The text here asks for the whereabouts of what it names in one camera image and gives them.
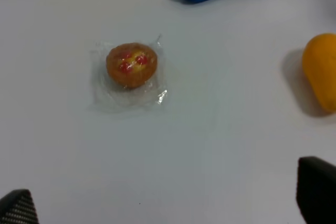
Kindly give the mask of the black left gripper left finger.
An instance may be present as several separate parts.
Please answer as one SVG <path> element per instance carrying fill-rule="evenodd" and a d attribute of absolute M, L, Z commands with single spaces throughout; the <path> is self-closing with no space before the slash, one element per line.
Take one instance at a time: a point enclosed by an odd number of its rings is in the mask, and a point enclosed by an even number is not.
<path fill-rule="evenodd" d="M 39 224 L 35 204 L 28 189 L 15 189 L 1 198 L 1 224 Z"/>

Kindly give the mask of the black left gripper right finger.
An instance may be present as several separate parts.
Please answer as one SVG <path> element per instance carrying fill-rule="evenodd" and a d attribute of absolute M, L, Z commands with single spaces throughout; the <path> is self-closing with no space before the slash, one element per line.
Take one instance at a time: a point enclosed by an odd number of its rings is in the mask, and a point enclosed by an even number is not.
<path fill-rule="evenodd" d="M 335 223 L 335 166 L 314 156 L 299 158 L 296 201 L 306 223 Z"/>

